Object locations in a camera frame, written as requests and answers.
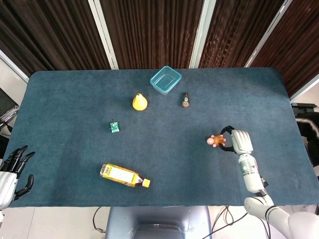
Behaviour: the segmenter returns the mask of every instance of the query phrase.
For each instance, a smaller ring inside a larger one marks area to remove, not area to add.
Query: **black chair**
[[[19,105],[0,88],[0,158],[3,158],[10,138],[10,135],[1,133],[1,130],[7,127],[12,132],[12,127],[8,124],[17,115],[18,109]]]
[[[17,115],[18,109],[19,105],[0,88],[0,130],[7,127],[12,132],[8,124]]]

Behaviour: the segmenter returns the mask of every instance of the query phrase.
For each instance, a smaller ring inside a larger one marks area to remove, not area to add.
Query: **gray chair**
[[[210,230],[207,206],[112,207],[105,238],[201,239]]]

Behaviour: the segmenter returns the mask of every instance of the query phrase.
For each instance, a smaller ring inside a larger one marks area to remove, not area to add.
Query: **white robotic arm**
[[[26,149],[27,146],[16,149],[0,166],[0,227],[3,222],[2,210],[6,209],[12,201],[28,193],[33,186],[34,176],[30,174],[25,188],[19,191],[15,190],[25,164],[35,154],[32,152],[22,158]]]
[[[268,195],[263,178],[258,172],[256,160],[251,156],[253,146],[248,132],[236,130],[231,126],[224,128],[231,134],[232,147],[219,145],[224,151],[233,151],[239,155],[239,165],[249,192],[256,197],[248,197],[244,201],[246,211],[256,217],[268,221],[287,239],[317,239],[319,238],[319,217],[308,212],[288,214],[281,208],[274,206]]]

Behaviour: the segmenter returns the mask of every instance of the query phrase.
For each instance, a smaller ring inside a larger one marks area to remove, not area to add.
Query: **yellow bottle cap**
[[[148,188],[150,186],[151,181],[149,179],[144,179],[142,186]]]

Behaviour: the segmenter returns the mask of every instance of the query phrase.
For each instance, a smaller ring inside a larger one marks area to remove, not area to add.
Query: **pear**
[[[138,93],[133,99],[133,108],[137,111],[143,111],[147,106],[147,99],[141,93]]]

